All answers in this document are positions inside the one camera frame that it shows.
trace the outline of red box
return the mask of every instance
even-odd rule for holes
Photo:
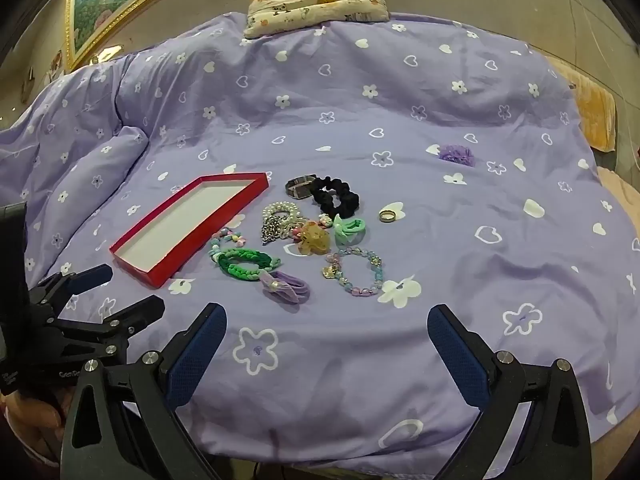
[[[124,269],[159,288],[268,187],[265,173],[198,177],[153,209],[109,250]]]

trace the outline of purple hair tie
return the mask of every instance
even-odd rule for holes
[[[447,162],[463,164],[464,166],[474,167],[476,165],[474,154],[465,146],[443,146],[440,149],[438,158]]]
[[[309,298],[309,286],[299,278],[289,276],[279,270],[260,272],[260,281],[264,288],[291,303],[303,303]]]

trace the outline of scrunchie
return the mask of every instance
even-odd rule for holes
[[[333,189],[340,199],[340,205],[334,205],[334,198],[323,189]],[[339,178],[332,179],[330,176],[316,178],[309,184],[309,191],[314,200],[320,205],[320,210],[329,215],[331,220],[337,214],[341,218],[350,218],[360,206],[360,197],[349,189],[349,184]]]

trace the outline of green braided hair tie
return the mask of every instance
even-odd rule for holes
[[[365,228],[364,220],[360,218],[351,218],[345,222],[340,218],[340,215],[336,215],[334,218],[335,242],[338,245],[353,245],[358,243],[364,236]]]
[[[259,280],[261,270],[270,272],[280,265],[279,258],[271,258],[268,254],[253,249],[227,249],[218,254],[218,265],[225,274],[248,282]],[[258,268],[243,269],[238,265],[241,262],[256,264]]]

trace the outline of mint green hair tie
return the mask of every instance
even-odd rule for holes
[[[335,243],[338,245],[354,245],[364,237],[366,224],[360,218],[344,221],[340,215],[334,218]]]

